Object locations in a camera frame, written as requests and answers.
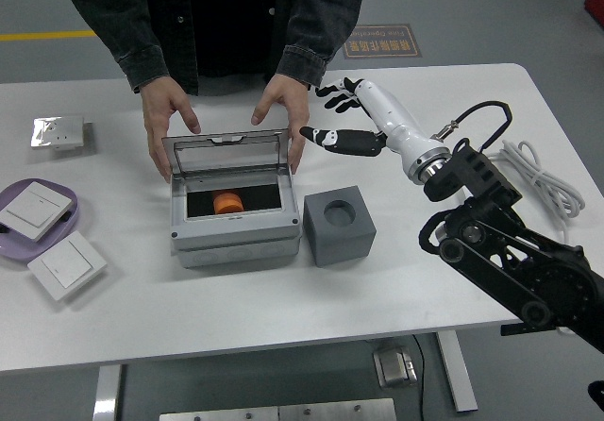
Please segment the person's right hand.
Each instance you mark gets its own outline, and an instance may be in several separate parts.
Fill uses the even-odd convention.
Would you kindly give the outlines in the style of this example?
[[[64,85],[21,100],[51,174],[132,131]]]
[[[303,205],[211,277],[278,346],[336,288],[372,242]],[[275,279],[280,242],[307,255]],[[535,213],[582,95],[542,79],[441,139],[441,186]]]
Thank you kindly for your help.
[[[167,137],[171,117],[177,112],[193,134],[199,134],[201,126],[188,95],[171,77],[161,76],[142,85],[140,95],[149,157],[162,178],[169,182],[172,166],[162,140]]]

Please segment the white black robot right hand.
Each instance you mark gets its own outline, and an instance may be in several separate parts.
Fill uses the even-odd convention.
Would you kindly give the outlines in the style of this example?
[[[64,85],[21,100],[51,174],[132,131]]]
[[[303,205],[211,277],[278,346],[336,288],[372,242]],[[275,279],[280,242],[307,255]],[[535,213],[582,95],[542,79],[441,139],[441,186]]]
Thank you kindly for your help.
[[[326,102],[327,109],[343,113],[361,108],[372,119],[377,132],[300,128],[303,137],[327,151],[375,157],[387,147],[401,157],[403,172],[417,185],[426,183],[451,158],[448,148],[422,131],[409,111],[377,84],[344,77],[316,91],[319,97],[332,93],[335,96]]]

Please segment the person's left hand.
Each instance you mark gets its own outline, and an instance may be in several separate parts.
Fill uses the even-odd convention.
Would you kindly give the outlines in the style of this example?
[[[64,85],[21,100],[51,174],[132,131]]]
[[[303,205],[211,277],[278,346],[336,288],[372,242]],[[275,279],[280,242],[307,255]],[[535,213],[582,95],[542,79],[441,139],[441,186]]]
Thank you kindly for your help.
[[[306,139],[300,134],[300,129],[306,126],[310,119],[308,86],[289,76],[273,75],[253,111],[251,124],[259,125],[275,103],[282,105],[287,111],[288,132],[291,139],[288,163],[292,173],[295,174],[306,142]]]

